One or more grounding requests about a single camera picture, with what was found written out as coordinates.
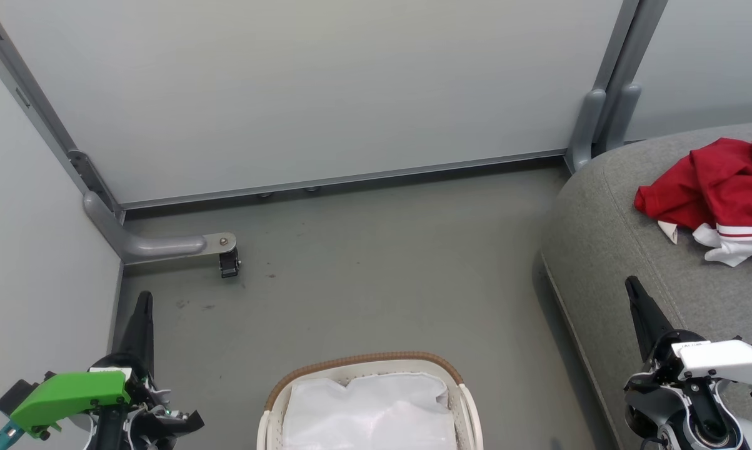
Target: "red clothing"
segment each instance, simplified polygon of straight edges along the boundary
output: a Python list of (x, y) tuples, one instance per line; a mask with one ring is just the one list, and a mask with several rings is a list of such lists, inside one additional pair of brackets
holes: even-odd
[[(652, 185), (640, 187), (634, 207), (691, 230), (707, 223), (719, 237), (709, 245), (723, 249), (710, 251), (707, 259), (737, 265), (752, 254), (752, 143), (722, 137), (691, 151)], [(706, 243), (706, 230), (702, 233), (695, 236)], [(721, 257), (710, 259), (711, 254)]]

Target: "white partition panel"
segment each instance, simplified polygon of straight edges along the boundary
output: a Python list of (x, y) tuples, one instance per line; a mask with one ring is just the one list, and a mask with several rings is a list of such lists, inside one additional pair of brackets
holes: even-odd
[[(18, 379), (83, 371), (106, 354), (118, 271), (81, 192), (0, 80), (0, 398)], [(7, 421), (0, 413), (0, 430)], [(62, 425), (16, 448), (83, 448), (87, 433)]]
[(752, 0), (670, 0), (634, 81), (627, 140), (752, 122)]
[(0, 0), (120, 203), (565, 148), (621, 0)]

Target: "basket rim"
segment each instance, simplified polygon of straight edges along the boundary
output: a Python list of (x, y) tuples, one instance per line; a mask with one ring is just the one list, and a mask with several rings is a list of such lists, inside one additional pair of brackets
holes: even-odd
[(426, 351), (387, 351), (384, 353), (367, 353), (365, 355), (348, 356), (347, 358), (318, 362), (317, 364), (311, 364), (293, 370), (287, 376), (282, 378), (281, 381), (276, 384), (276, 387), (274, 387), (273, 390), (270, 391), (268, 401), (264, 404), (264, 410), (272, 411), (273, 405), (276, 404), (276, 398), (278, 398), (279, 394), (281, 394), (281, 391), (283, 391), (284, 388), (286, 388), (287, 385), (291, 382), (295, 381), (298, 378), (301, 378), (301, 376), (306, 376), (310, 373), (315, 373), (316, 371), (340, 368), (353, 364), (363, 364), (366, 362), (373, 363), (378, 361), (399, 361), (400, 359), (420, 359), (421, 361), (434, 363), (444, 368), (445, 371), (447, 371), (447, 373), (451, 376), (451, 378), (453, 378), (453, 381), (456, 384), (464, 384), (464, 379), (462, 379), (462, 376), (459, 375), (458, 371), (456, 371), (456, 368), (454, 368), (450, 362), (445, 361), (442, 356), (438, 356), (433, 353), (428, 353)]

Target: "gray ottoman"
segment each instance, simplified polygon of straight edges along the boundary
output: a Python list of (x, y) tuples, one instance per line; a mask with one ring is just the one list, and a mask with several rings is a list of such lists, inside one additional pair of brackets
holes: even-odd
[[(736, 268), (706, 262), (687, 231), (673, 245), (633, 207), (653, 182), (690, 150), (720, 137), (752, 139), (752, 124), (691, 131), (633, 143), (588, 163), (562, 189), (544, 231), (542, 254), (618, 444), (639, 448), (625, 425), (623, 386), (641, 367), (624, 280), (638, 276), (676, 328), (710, 340), (752, 343), (752, 259)], [(752, 398), (735, 384), (732, 411), (752, 421)]]

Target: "black cable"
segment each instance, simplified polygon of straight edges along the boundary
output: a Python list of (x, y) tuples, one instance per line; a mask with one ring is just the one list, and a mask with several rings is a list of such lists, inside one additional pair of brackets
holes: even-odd
[(659, 445), (667, 445), (668, 442), (664, 439), (659, 439), (658, 437), (647, 437), (645, 439), (642, 439), (642, 445), (639, 447), (639, 450), (645, 450), (645, 446), (648, 445), (648, 443), (654, 442), (655, 444)]

